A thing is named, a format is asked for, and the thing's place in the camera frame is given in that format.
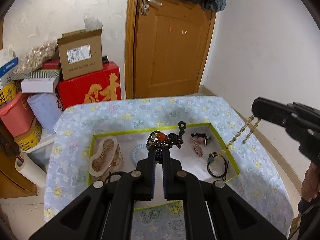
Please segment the person right hand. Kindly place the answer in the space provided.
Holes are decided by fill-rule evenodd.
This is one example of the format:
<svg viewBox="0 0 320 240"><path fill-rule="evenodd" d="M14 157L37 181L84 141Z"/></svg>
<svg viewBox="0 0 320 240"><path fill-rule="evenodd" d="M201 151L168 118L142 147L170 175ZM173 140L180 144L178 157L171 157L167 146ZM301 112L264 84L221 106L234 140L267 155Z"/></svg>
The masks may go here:
<svg viewBox="0 0 320 240"><path fill-rule="evenodd" d="M302 182L302 198L307 202L315 199L319 194L319 167L310 163Z"/></svg>

